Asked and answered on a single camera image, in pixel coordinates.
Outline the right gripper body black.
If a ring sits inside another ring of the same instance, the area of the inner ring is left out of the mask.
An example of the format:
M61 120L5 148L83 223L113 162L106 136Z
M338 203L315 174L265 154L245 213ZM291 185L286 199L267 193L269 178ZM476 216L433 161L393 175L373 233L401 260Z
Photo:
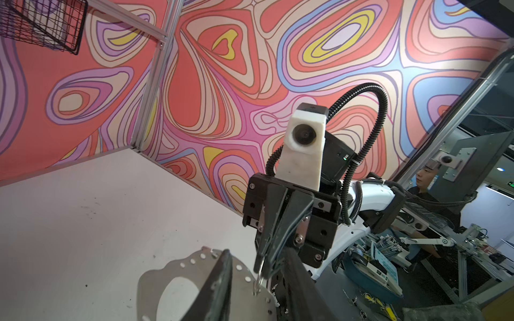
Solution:
M243 226L257 230L255 268L279 268L282 250L293 248L302 263L319 268L332 248L341 198L262 173L251 176Z

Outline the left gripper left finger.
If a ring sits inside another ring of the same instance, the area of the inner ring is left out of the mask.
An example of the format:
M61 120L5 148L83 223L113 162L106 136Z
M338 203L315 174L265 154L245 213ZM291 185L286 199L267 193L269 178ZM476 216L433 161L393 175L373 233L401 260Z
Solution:
M232 267L232 254L230 250L224 250L182 321L229 320Z

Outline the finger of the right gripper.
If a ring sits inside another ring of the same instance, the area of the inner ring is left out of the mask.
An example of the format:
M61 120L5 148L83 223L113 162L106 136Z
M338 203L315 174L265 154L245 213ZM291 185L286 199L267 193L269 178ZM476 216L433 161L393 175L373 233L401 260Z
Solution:
M287 188L281 185L271 183L266 188L264 223L262 223L262 233L254 265L254 272L256 273L268 273L271 267L273 267L274 231L286 194Z
M297 230L299 223L311 212L314 203L314 194L295 190L289 197L289 201L282 213L281 220L274 231L273 242L273 267L268 273L262 273L263 277L271 277L279 266L281 252L288 239Z

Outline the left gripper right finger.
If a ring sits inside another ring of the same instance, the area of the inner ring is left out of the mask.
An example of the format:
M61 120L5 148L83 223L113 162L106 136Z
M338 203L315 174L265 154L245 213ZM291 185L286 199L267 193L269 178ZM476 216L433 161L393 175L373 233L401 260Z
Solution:
M338 320L293 248L282 252L288 320Z

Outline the perforated metal ring plate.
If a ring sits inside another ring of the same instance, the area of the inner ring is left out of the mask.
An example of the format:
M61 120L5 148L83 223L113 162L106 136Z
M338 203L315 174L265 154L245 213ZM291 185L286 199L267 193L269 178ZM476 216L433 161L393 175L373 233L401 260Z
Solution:
M162 269L143 273L137 285L137 320L181 320L221 255L221 250L203 247ZM254 294L255 281L253 273L234 256L228 320L277 319L274 296L264 286Z

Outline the silver split keyring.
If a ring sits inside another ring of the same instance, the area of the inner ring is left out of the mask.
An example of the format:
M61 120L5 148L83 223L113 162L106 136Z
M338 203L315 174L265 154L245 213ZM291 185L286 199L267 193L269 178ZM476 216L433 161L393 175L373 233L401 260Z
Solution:
M263 266L264 266L264 258L261 255L257 255L254 262L254 272L256 273L256 278L252 287L252 294L257 296L260 294L260 289L263 281Z

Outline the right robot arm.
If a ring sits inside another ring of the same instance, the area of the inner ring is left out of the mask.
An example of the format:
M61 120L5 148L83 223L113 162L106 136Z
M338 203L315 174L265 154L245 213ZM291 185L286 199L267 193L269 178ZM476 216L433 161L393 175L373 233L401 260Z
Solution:
M378 112L364 145L354 151L327 125L364 93L376 96ZM357 85L329 108L302 103L293 112L282 146L263 173L251 176L244 201L243 224L256 230L258 280L282 270L288 249L310 277L318 278L352 243L392 225L412 194L379 177L354 179L387 115L387 93L373 82Z

